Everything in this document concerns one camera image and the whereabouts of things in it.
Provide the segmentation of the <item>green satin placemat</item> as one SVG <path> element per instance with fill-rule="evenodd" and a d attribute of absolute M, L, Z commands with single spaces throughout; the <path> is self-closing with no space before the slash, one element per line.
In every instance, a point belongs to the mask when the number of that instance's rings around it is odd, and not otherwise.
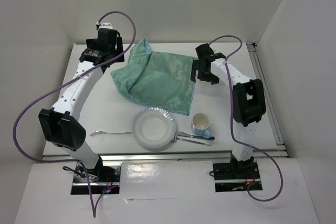
<path fill-rule="evenodd" d="M 193 57 L 153 51 L 146 39 L 130 50 L 126 66 L 111 72 L 119 93 L 141 106 L 189 115 L 195 83 Z"/>

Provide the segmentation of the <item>light blue mug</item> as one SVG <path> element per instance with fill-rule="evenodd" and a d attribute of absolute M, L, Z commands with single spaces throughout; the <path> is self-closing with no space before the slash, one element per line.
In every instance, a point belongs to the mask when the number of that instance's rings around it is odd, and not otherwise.
<path fill-rule="evenodd" d="M 211 138 L 212 134 L 209 130 L 210 120 L 207 115 L 197 113 L 193 116 L 191 121 L 192 132 L 204 138 Z"/>

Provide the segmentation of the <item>silver spoon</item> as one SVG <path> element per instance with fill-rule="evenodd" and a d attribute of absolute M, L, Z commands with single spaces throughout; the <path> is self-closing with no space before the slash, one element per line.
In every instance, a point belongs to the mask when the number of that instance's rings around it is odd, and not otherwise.
<path fill-rule="evenodd" d="M 176 133 L 176 136 L 178 137 L 188 137 L 188 138 L 195 138 L 195 139 L 200 139 L 200 140 L 214 140 L 215 137 L 204 137 L 204 136 L 198 136 L 198 135 L 190 135 L 190 134 L 187 134 L 187 133 L 184 133 L 184 132 L 177 132 Z"/>

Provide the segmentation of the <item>white ribbed plate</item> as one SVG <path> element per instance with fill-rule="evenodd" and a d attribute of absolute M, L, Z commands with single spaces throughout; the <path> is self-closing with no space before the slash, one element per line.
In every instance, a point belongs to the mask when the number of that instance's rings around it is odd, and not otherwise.
<path fill-rule="evenodd" d="M 173 115 L 162 108 L 146 108 L 132 123 L 132 134 L 142 147 L 156 150 L 168 145 L 175 137 L 177 125 Z"/>

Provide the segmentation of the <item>silver fork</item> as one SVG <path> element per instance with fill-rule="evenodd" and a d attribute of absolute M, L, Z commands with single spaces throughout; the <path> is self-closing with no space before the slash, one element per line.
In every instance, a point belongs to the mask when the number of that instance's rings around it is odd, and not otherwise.
<path fill-rule="evenodd" d="M 96 136 L 96 135 L 100 135 L 100 134 L 105 134 L 105 135 L 125 135 L 125 134 L 131 134 L 132 132 L 105 132 L 105 131 L 95 131 L 93 133 L 90 134 L 90 136 Z"/>

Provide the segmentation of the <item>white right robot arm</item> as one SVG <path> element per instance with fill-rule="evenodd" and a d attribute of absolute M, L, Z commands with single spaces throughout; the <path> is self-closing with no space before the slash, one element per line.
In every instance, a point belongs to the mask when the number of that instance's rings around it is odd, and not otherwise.
<path fill-rule="evenodd" d="M 266 113 L 264 86 L 260 79 L 241 73 L 226 60 L 222 53 L 215 53 L 208 43 L 196 47 L 198 59 L 193 60 L 191 80 L 211 84 L 223 81 L 229 87 L 231 133 L 235 147 L 230 155 L 229 172 L 242 177 L 254 163 L 253 145 L 256 130 Z"/>

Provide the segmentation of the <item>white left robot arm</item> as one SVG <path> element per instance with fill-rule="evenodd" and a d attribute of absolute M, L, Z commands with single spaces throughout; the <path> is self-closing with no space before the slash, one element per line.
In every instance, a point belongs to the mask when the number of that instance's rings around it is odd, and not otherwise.
<path fill-rule="evenodd" d="M 86 43 L 73 77 L 74 82 L 66 87 L 49 110 L 41 109 L 38 118 L 45 139 L 79 160 L 81 168 L 85 169 L 85 176 L 96 182 L 106 170 L 101 157 L 87 144 L 86 130 L 79 123 L 79 118 L 91 90 L 111 66 L 108 61 L 114 57 L 118 57 L 118 62 L 124 61 L 124 56 L 120 55 L 123 42 L 111 23 L 103 23 L 98 26 L 98 37 L 87 39 Z"/>

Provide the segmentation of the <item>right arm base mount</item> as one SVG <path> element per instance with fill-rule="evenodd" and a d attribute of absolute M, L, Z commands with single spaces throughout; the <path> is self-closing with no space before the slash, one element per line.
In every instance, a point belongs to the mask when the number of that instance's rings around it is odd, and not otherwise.
<path fill-rule="evenodd" d="M 215 191 L 236 192 L 262 190 L 260 173 L 256 162 L 247 170 L 234 172 L 228 163 L 214 163 L 213 170 L 208 173 L 215 181 Z"/>

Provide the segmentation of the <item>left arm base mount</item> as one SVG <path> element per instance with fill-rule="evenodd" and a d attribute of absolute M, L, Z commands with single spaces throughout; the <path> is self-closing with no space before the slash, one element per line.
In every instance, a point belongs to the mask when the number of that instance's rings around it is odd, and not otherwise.
<path fill-rule="evenodd" d="M 62 169 L 71 172 L 73 175 L 71 195 L 88 195 L 88 183 L 83 168 L 76 165 L 75 168 L 63 166 Z M 91 192 L 93 195 L 99 195 L 106 192 L 108 195 L 116 195 L 120 192 L 121 164 L 112 164 L 107 172 L 103 172 L 99 178 L 89 174 Z"/>

